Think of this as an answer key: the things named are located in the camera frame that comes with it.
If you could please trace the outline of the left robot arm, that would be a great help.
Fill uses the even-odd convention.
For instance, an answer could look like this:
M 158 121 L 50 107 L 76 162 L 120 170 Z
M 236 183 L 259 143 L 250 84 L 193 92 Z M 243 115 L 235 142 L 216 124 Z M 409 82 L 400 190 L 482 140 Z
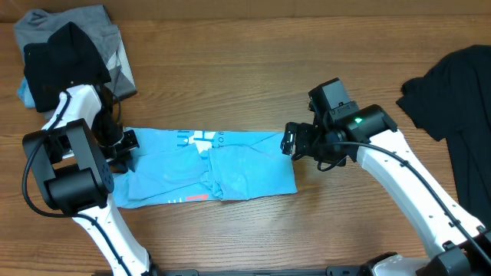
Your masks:
M 134 131 L 113 120 L 114 99 L 100 85 L 81 84 L 59 93 L 51 119 L 22 140 L 28 158 L 22 194 L 39 215 L 78 223 L 113 275 L 158 275 L 160 269 L 132 235 L 113 197 L 111 168 L 126 170 L 131 151 L 139 146 Z

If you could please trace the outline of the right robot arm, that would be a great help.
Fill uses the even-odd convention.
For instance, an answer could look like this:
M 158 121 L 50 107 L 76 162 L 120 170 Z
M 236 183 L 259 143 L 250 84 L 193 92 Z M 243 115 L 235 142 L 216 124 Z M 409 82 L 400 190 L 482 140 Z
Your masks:
M 308 93 L 312 123 L 289 122 L 281 143 L 296 161 L 309 156 L 326 172 L 351 158 L 393 198 L 423 243 L 425 258 L 395 252 L 328 275 L 488 275 L 490 231 L 462 208 L 414 155 L 397 124 L 373 104 L 363 109 L 335 78 Z

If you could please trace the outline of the light blue printed t-shirt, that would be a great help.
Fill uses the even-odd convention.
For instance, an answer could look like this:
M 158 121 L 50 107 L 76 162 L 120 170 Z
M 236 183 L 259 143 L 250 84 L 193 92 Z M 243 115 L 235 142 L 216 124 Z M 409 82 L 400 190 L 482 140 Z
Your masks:
M 241 201 L 295 194 L 282 133 L 136 128 L 125 173 L 114 174 L 118 207 Z

